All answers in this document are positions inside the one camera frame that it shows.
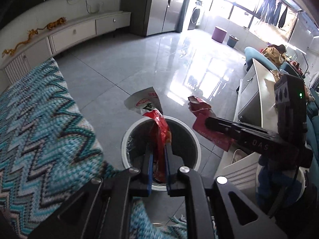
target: purple stool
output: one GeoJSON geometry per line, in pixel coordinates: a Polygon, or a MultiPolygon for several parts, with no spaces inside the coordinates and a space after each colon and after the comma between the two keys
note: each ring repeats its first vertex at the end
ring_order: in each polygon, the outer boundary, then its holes
{"type": "Polygon", "coordinates": [[[215,27],[212,39],[222,43],[224,41],[224,38],[226,37],[227,31],[220,28],[220,27],[215,27]]]}

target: silver refrigerator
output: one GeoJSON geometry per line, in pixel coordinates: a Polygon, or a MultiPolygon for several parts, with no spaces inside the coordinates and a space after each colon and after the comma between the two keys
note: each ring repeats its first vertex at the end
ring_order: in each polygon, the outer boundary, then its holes
{"type": "Polygon", "coordinates": [[[130,32],[140,36],[175,31],[184,0],[121,0],[131,12],[130,32]]]}

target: red packaging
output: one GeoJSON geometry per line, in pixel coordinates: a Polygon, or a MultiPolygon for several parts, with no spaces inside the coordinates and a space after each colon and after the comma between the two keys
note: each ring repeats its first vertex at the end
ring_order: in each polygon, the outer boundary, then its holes
{"type": "Polygon", "coordinates": [[[234,140],[225,134],[212,131],[205,126],[205,120],[208,117],[216,117],[216,114],[212,111],[212,107],[204,100],[195,96],[188,97],[188,100],[189,110],[197,117],[193,124],[193,129],[203,137],[212,141],[219,148],[228,151],[234,140]]]}
{"type": "Polygon", "coordinates": [[[134,93],[124,101],[124,105],[129,110],[150,117],[157,124],[150,131],[150,136],[157,146],[157,150],[154,150],[154,161],[156,162],[154,178],[161,183],[165,183],[164,146],[166,142],[171,142],[171,134],[154,88],[150,87],[134,93]]]}

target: crocheted blanket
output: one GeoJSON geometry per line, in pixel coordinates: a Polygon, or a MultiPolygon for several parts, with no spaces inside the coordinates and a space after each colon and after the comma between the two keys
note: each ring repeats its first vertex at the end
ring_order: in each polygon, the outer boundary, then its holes
{"type": "MultiPolygon", "coordinates": [[[[54,59],[0,97],[0,209],[20,238],[92,177],[116,174],[54,59]]],[[[186,237],[185,226],[153,227],[143,203],[134,202],[130,238],[186,237]]]]}

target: yellow jacket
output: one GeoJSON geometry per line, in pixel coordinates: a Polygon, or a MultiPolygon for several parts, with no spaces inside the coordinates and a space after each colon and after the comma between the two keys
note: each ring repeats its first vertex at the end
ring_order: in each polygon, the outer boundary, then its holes
{"type": "Polygon", "coordinates": [[[281,55],[279,51],[274,47],[266,47],[262,52],[264,57],[266,57],[270,62],[272,62],[277,68],[283,63],[281,60],[281,55]]]}

